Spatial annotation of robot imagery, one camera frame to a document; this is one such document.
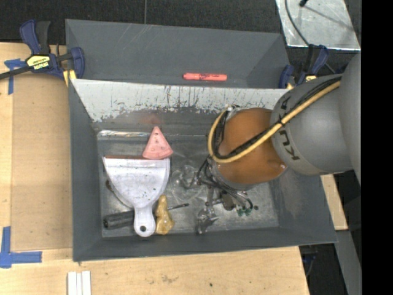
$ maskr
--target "blue tape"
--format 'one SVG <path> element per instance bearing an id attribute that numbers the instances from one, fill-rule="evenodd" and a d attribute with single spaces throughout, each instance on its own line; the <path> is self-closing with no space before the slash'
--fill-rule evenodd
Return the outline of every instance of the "blue tape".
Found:
<path id="1" fill-rule="evenodd" d="M 22 68 L 26 66 L 26 63 L 21 59 L 6 60 L 4 64 L 6 65 L 7 68 L 10 69 L 10 71 L 16 68 Z M 8 81 L 8 95 L 11 95 L 13 92 L 14 92 L 14 77 L 10 76 Z"/>
<path id="2" fill-rule="evenodd" d="M 0 252 L 0 268 L 9 269 L 12 264 L 20 263 L 40 263 L 42 262 L 42 251 L 29 251 L 24 253 L 11 253 L 11 227 L 3 227 L 1 252 Z"/>

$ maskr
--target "wooden table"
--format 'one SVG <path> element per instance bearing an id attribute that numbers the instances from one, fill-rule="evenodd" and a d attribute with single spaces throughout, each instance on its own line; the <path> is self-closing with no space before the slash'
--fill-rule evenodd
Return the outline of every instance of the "wooden table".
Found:
<path id="1" fill-rule="evenodd" d="M 23 44 L 0 43 L 0 73 L 7 71 L 2 64 L 5 59 L 23 54 L 22 58 L 29 55 Z M 18 81 L 15 78 L 15 88 L 25 79 Z M 8 80 L 0 81 L 1 227 L 17 221 L 10 218 L 15 94 L 8 95 L 7 89 Z M 323 177 L 322 182 L 336 229 L 347 229 L 333 176 Z M 40 187 L 35 187 L 34 191 L 39 192 Z M 80 263 L 72 261 L 71 248 L 47 249 L 42 253 L 40 264 L 19 264 L 11 269 L 0 269 L 0 294 L 66 294 L 67 273 L 84 270 L 91 272 L 93 295 L 309 294 L 298 247 Z"/>

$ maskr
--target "gray bin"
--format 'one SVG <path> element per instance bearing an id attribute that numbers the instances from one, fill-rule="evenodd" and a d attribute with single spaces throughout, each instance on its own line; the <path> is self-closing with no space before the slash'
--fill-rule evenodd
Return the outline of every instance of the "gray bin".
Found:
<path id="1" fill-rule="evenodd" d="M 71 24 L 76 23 L 78 29 L 79 26 L 84 26 L 83 23 L 76 22 L 72 21 Z M 105 25 L 112 25 L 114 31 L 117 29 L 117 24 Z M 68 35 L 68 47 L 81 47 L 87 54 L 87 62 L 90 60 L 85 77 L 102 77 L 106 80 L 81 79 L 74 80 L 69 85 L 75 261 L 210 253 L 336 241 L 320 178 L 299 175 L 292 170 L 287 170 L 280 178 L 261 184 L 250 191 L 254 204 L 260 207 L 258 211 L 253 211 L 250 217 L 234 216 L 234 211 L 219 210 L 217 214 L 220 219 L 203 235 L 198 235 L 193 228 L 197 216 L 195 212 L 202 208 L 203 193 L 194 197 L 188 208 L 171 212 L 176 224 L 166 236 L 153 235 L 142 238 L 135 235 L 132 226 L 111 232 L 106 230 L 103 227 L 103 216 L 126 208 L 119 205 L 114 195 L 105 187 L 101 162 L 103 154 L 111 152 L 117 155 L 140 155 L 153 126 L 158 125 L 174 150 L 171 173 L 183 165 L 198 168 L 207 156 L 206 135 L 225 103 L 273 109 L 275 102 L 285 90 L 269 89 L 276 87 L 279 74 L 275 77 L 270 76 L 274 79 L 274 86 L 273 81 L 270 82 L 271 86 L 250 86 L 247 84 L 246 72 L 233 72 L 238 68 L 235 62 L 227 63 L 223 72 L 228 76 L 243 75 L 243 78 L 238 79 L 242 79 L 239 84 L 231 84 L 232 80 L 229 80 L 229 83 L 220 86 L 207 82 L 203 85 L 198 83 L 199 86 L 185 85 L 184 80 L 177 79 L 178 71 L 175 70 L 167 70 L 172 71 L 168 74 L 168 80 L 172 82 L 177 79 L 180 84 L 174 81 L 172 85 L 159 85 L 160 82 L 153 82 L 154 76 L 150 79 L 148 71 L 143 73 L 138 82 L 130 83 L 135 72 L 132 69 L 129 75 L 122 77 L 118 77 L 120 74 L 117 73 L 100 76 L 96 74 L 98 69 L 91 62 L 93 57 L 89 53 L 94 39 L 103 40 L 105 30 L 101 30 L 101 34 L 92 35 L 89 41 L 79 38 L 79 31 L 75 31 L 75 27 L 68 26 L 67 32 L 70 31 L 72 36 Z M 214 32 L 218 35 L 220 33 L 225 35 L 227 31 Z M 253 36 L 256 40 L 262 41 L 264 36 L 269 39 L 271 34 L 253 33 Z M 231 41 L 235 43 L 232 45 L 233 49 L 236 49 L 236 43 L 241 44 L 242 40 L 242 35 L 238 34 L 237 38 Z M 225 61 L 229 55 L 231 54 L 222 51 L 217 62 Z M 108 54 L 107 59 L 115 60 L 112 56 L 114 54 Z M 285 51 L 279 57 L 279 61 L 287 62 Z M 247 71 L 253 71 L 254 68 L 242 67 Z M 135 134 L 127 139 L 105 138 L 99 134 L 102 130 Z M 169 204 L 177 204 L 177 194 L 172 190 L 170 182 L 165 194 L 168 196 Z"/>

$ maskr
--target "black cable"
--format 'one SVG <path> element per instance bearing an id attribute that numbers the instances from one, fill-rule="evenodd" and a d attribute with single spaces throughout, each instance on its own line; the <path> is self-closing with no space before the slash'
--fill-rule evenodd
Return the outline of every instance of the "black cable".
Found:
<path id="1" fill-rule="evenodd" d="M 303 40 L 303 42 L 305 42 L 305 44 L 307 45 L 307 47 L 309 46 L 309 42 L 307 41 L 306 37 L 304 37 L 304 35 L 302 34 L 302 32 L 298 29 L 298 27 L 296 26 L 290 12 L 289 12 L 289 8 L 288 8 L 288 0 L 284 0 L 285 3 L 285 10 L 287 12 L 287 15 L 289 17 L 289 20 L 292 24 L 292 26 L 295 28 L 295 31 L 298 33 L 298 35 L 300 36 L 300 38 Z M 326 67 L 328 67 L 328 69 L 335 74 L 335 71 L 333 70 L 333 68 L 331 66 L 329 66 L 328 63 L 325 63 Z"/>

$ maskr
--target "metal tool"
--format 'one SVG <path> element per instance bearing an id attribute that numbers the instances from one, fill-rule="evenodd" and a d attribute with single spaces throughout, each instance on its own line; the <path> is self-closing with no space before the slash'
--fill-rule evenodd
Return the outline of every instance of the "metal tool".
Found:
<path id="1" fill-rule="evenodd" d="M 175 206 L 169 206 L 169 210 L 183 208 L 189 206 L 189 203 L 183 203 Z M 121 227 L 129 226 L 134 223 L 134 209 L 126 212 L 119 212 L 109 214 L 104 217 L 103 224 L 106 229 L 119 229 Z"/>
<path id="2" fill-rule="evenodd" d="M 47 33 L 50 22 L 37 22 L 28 20 L 20 27 L 20 36 L 30 48 L 31 56 L 25 60 L 26 66 L 0 74 L 0 79 L 16 76 L 31 71 L 32 73 L 45 73 L 64 80 L 64 68 L 61 62 L 72 59 L 72 69 L 76 76 L 81 78 L 85 70 L 85 60 L 80 47 L 74 47 L 69 53 L 59 56 L 50 53 L 47 42 Z"/>
<path id="3" fill-rule="evenodd" d="M 206 233 L 209 226 L 213 225 L 213 223 L 218 220 L 218 216 L 214 211 L 213 207 L 213 196 L 214 196 L 214 188 L 209 187 L 208 189 L 208 199 L 206 200 L 206 207 L 203 208 L 198 213 L 198 233 L 203 234 Z"/>

